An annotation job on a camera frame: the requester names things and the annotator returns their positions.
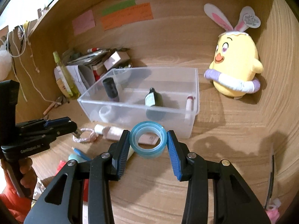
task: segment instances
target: plastic storage box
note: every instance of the plastic storage box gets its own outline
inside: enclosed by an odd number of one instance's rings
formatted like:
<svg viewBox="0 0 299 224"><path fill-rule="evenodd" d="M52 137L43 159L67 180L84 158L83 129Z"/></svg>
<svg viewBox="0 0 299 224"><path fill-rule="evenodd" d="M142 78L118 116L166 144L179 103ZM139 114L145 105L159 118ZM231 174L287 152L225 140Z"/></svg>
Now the plastic storage box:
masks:
<svg viewBox="0 0 299 224"><path fill-rule="evenodd" d="M112 77L119 102L111 102L103 80ZM153 87L162 95L164 107L145 106L145 97ZM186 111L187 97L193 96L193 109ZM181 138L191 135L199 112L199 82L196 68L138 67L113 69L88 89L78 102L91 121L117 125L131 130L136 124L152 120L150 113L166 130L174 130Z"/></svg>

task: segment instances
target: yellow bottle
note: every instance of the yellow bottle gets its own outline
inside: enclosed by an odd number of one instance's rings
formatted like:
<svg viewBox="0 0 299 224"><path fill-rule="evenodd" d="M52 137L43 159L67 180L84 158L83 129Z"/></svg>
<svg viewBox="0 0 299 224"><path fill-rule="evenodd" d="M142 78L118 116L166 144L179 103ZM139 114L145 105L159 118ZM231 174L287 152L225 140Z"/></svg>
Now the yellow bottle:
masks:
<svg viewBox="0 0 299 224"><path fill-rule="evenodd" d="M66 91L68 92L70 99L77 99L80 96L79 90L76 84L73 81L73 78L68 71L68 69L61 63L60 57L57 51L53 52L55 63L57 64L57 70L60 75L61 80L65 86Z"/></svg>

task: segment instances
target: white box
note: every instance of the white box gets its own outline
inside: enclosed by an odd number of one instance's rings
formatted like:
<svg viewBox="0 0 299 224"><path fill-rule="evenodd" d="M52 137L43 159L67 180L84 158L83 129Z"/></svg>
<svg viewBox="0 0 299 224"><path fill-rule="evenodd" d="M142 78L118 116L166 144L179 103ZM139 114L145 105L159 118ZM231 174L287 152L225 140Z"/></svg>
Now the white box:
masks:
<svg viewBox="0 0 299 224"><path fill-rule="evenodd" d="M128 61L129 59L130 57L128 56L127 52L116 51L104 62L104 66L108 71L122 62Z"/></svg>

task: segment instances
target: plush toy tag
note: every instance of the plush toy tag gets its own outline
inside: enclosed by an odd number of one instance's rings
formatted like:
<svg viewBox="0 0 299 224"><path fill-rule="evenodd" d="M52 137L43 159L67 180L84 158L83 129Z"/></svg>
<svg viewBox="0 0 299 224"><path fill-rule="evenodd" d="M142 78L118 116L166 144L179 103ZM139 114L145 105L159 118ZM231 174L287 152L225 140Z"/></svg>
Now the plush toy tag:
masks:
<svg viewBox="0 0 299 224"><path fill-rule="evenodd" d="M245 14L243 21L250 28L256 29L261 26L261 20L254 14Z"/></svg>

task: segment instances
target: yellow plush chick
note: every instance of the yellow plush chick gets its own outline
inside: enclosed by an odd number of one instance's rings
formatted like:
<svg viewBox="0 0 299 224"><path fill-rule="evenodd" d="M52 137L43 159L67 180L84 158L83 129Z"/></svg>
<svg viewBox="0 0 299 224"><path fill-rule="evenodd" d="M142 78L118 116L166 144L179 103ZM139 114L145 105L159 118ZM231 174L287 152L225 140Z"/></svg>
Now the yellow plush chick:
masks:
<svg viewBox="0 0 299 224"><path fill-rule="evenodd" d="M244 32L226 32L219 36L210 69L242 81L253 80L256 73L263 72L258 51L251 37ZM216 89L230 97L242 97L246 93L229 89L213 81Z"/></svg>

